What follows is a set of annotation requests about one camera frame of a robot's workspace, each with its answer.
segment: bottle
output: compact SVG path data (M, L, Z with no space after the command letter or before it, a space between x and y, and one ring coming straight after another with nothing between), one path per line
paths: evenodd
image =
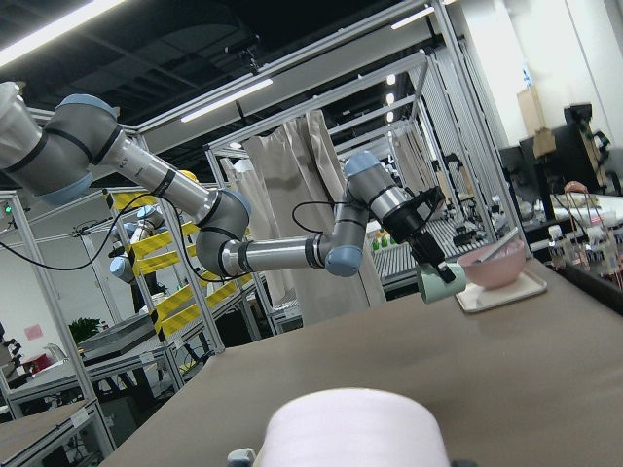
M598 275L612 275L619 271L616 246L602 226L592 226L586 230L589 244L586 257L591 271Z
M552 258L552 267L562 269L567 262L571 261L571 243L563 235L561 226L551 226L549 232L549 254Z

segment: pink bowl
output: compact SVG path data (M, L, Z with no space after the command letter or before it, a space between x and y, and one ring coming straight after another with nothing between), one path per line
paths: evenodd
M526 265L526 252L522 240L509 243L484 263L475 263L491 248L492 245L483 246L457 260L465 270L467 279L486 289L496 289L514 282Z

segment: computer monitor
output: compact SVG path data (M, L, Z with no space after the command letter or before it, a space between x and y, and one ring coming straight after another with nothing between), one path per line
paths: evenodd
M527 161L519 146L499 150L502 166L508 172L515 194L522 200L534 204L540 198L536 172L532 163Z
M588 188L589 192L598 192L600 185L589 154L584 145L580 128L575 123L558 126L552 129L556 140L556 151L536 160L534 158L534 138L520 141L520 147L530 165L539 164L544 172L550 193L561 194L564 186L570 181L578 181Z

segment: ceiling light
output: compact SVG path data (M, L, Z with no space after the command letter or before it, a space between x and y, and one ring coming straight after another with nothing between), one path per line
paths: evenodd
M409 24L410 22L417 21L420 18L424 18L425 16L430 15L434 11L435 9L432 7L424 8L421 12L417 12L414 15L411 15L409 17L399 20L398 22L393 24L391 28L394 30L398 29L399 27L405 26Z
M70 14L57 19L0 51L0 66L4 66L16 58L34 51L65 32L119 5L123 1L124 0L94 0L84 7L74 10Z
M234 92L233 94L228 95L227 97L223 97L222 99L217 100L216 102L212 102L211 104L208 104L205 107L202 107L201 109L198 109L195 112L192 112L182 117L181 121L183 123L190 122L191 120L194 120L195 118L200 117L201 115L205 115L208 112L218 109L219 107L223 107L224 105L234 102L235 100L238 100L241 97L244 97L248 94L251 94L252 92L255 92L256 90L265 88L266 86L271 85L272 83L273 83L273 80L271 80L270 78L264 81L260 81L259 83L256 83L253 86L249 86L248 88L245 88L244 90L239 90L238 92Z

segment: tray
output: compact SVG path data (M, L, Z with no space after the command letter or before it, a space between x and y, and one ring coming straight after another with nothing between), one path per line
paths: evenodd
M456 294L458 303L465 313L479 313L497 306L519 302L547 290L547 282L527 269L519 274L512 284L499 289L486 290L483 287L467 283L465 290Z

